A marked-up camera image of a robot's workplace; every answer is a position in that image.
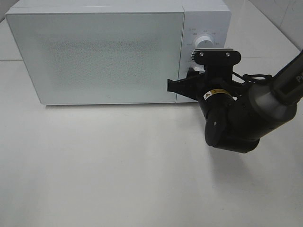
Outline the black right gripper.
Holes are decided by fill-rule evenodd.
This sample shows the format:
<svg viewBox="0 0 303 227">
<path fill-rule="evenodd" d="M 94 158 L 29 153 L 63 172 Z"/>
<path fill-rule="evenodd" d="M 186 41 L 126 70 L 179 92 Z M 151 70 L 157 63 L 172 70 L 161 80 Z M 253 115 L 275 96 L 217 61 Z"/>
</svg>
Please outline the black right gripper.
<svg viewBox="0 0 303 227">
<path fill-rule="evenodd" d="M 205 119 L 211 111 L 223 109 L 226 112 L 235 100 L 243 95 L 248 83 L 232 79 L 233 66 L 204 65 L 204 72 L 189 68 L 185 79 L 167 79 L 167 91 L 199 102 Z"/>
</svg>

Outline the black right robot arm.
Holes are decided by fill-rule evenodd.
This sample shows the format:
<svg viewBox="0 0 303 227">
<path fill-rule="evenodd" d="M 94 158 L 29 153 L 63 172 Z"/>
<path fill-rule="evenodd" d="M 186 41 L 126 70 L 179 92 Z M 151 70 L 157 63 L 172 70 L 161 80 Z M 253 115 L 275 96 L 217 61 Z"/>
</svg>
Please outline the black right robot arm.
<svg viewBox="0 0 303 227">
<path fill-rule="evenodd" d="M 205 140 L 214 148 L 252 151 L 260 139 L 292 120 L 303 97 L 303 56 L 276 75 L 244 74 L 234 81 L 241 54 L 233 49 L 195 49 L 191 59 L 203 66 L 184 79 L 167 81 L 167 90 L 196 100 L 206 120 Z"/>
</svg>

